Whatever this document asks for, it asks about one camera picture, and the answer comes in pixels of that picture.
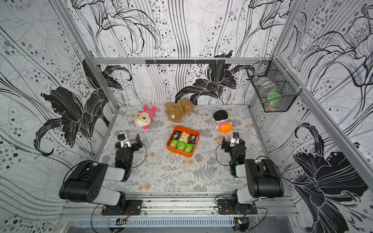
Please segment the black cookie packet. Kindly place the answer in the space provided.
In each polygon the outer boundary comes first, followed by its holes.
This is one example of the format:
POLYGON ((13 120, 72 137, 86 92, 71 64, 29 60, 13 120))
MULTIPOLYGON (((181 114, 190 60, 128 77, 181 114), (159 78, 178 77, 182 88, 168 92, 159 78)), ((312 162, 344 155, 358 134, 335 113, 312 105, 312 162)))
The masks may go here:
POLYGON ((191 145, 195 145, 196 142, 197 142, 197 139, 198 139, 198 136, 197 136, 197 135, 190 134, 190 137, 189 137, 188 143, 191 144, 191 145))

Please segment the yellow cookie packet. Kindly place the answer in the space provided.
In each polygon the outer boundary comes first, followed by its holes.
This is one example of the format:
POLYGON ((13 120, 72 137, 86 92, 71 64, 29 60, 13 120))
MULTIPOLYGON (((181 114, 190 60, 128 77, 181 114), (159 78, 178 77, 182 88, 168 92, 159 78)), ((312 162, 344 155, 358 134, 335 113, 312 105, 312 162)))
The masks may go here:
POLYGON ((190 134, 186 133, 186 132, 183 132, 179 138, 179 141, 182 141, 182 142, 185 142, 185 143, 188 143, 188 139, 190 137, 190 134))

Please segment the orange storage box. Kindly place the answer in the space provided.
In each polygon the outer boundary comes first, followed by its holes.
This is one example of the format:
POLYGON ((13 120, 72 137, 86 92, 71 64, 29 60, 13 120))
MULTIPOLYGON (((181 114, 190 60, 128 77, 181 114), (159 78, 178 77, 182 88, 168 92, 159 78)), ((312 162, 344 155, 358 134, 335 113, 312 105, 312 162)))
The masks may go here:
POLYGON ((191 158, 197 148, 200 133, 183 126, 175 126, 167 141, 167 149, 178 155, 191 158))

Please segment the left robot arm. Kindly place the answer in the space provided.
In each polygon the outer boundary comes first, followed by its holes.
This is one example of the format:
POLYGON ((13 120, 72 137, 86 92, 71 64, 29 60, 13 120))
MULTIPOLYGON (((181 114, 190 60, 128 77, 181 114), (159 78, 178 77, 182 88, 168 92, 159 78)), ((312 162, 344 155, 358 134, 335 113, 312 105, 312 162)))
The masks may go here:
POLYGON ((116 143, 115 165, 94 161, 82 161, 67 174, 59 191, 59 197, 77 203, 102 205, 103 216, 138 216, 142 200, 127 200, 122 191, 103 187, 104 181, 126 182, 132 172, 134 152, 145 147, 140 140, 125 145, 126 141, 116 143))

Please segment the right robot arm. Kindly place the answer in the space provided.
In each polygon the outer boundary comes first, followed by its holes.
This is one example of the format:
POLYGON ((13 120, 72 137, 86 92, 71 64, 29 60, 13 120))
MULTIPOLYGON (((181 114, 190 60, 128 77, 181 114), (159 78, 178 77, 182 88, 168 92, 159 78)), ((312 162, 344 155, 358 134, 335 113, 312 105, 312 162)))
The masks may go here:
POLYGON ((235 178, 245 178, 247 186, 233 192, 231 199, 217 200, 219 214, 257 213, 255 202, 262 199, 280 198, 284 186, 275 164, 268 158, 262 160, 246 159, 244 141, 234 136, 230 142, 222 140, 221 148, 230 154, 230 173, 235 178))

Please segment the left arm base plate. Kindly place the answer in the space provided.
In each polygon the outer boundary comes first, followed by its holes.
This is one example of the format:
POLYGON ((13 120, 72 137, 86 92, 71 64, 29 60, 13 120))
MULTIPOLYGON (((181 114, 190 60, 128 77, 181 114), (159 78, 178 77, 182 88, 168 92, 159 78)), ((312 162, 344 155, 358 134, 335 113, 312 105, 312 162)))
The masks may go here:
POLYGON ((103 216, 138 216, 142 208, 142 200, 119 201, 115 206, 105 205, 101 214, 103 216))

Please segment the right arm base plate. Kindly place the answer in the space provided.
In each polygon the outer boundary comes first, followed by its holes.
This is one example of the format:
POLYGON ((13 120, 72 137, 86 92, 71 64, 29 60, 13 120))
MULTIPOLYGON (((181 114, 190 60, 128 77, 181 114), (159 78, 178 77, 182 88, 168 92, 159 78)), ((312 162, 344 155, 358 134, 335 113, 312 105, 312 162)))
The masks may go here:
POLYGON ((216 200, 218 212, 220 215, 256 215, 256 205, 233 203, 232 200, 218 199, 216 200))

